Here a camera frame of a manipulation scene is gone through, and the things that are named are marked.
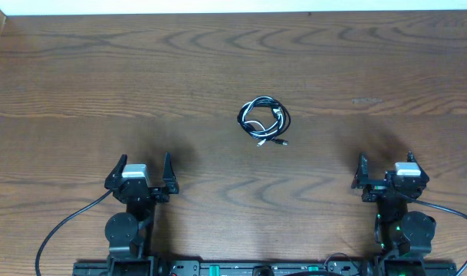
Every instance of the wooden table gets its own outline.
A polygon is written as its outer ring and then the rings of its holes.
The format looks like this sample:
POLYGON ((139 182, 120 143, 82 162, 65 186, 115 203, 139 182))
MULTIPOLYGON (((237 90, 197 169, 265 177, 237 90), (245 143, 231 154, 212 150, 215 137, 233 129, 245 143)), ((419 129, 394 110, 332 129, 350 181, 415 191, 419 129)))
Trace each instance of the wooden table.
MULTIPOLYGON (((272 120, 269 113, 256 113, 272 120)), ((53 227, 105 193, 121 153, 181 194, 160 205, 153 249, 209 259, 364 257, 376 206, 350 189, 413 150, 422 199, 467 213, 467 11, 14 17, 0 42, 0 275, 32 275, 53 227), (236 123, 258 95, 293 117, 289 146, 236 123)), ((467 221, 438 225, 430 258, 467 258, 467 221)), ((109 198, 66 224, 44 275, 105 259, 109 198)))

